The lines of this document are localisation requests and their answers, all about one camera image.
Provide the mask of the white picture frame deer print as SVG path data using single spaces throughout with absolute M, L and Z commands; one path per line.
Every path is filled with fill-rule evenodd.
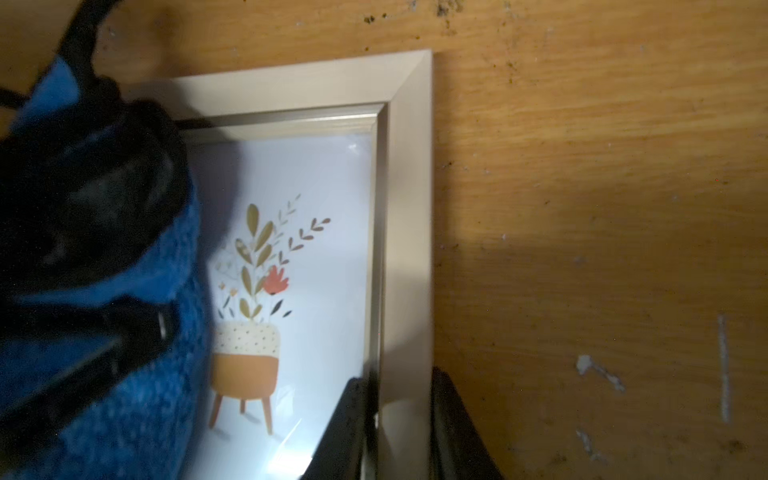
M 347 382 L 359 479 L 431 473 L 432 55 L 130 85 L 187 144 L 212 328 L 188 479 L 302 479 Z

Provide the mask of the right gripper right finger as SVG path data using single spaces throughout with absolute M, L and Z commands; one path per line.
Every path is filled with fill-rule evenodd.
M 435 479 L 504 478 L 489 454 L 450 376 L 434 367 L 431 445 Z

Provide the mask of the blue microfiber cloth black trim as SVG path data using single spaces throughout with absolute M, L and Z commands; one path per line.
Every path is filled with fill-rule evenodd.
M 79 5 L 1 141 L 1 475 L 176 479 L 209 359 L 200 212 L 163 107 L 92 57 Z

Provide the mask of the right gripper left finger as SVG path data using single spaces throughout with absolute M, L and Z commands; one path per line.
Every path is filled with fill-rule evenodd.
M 363 378 L 352 378 L 302 479 L 359 479 L 368 423 L 368 383 Z

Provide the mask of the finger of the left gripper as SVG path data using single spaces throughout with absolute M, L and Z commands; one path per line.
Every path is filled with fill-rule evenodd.
M 129 297 L 95 308 L 2 303 L 3 342 L 96 338 L 100 344 L 1 412 L 1 460 L 22 462 L 42 449 L 125 377 L 165 354 L 179 330 L 172 303 Z

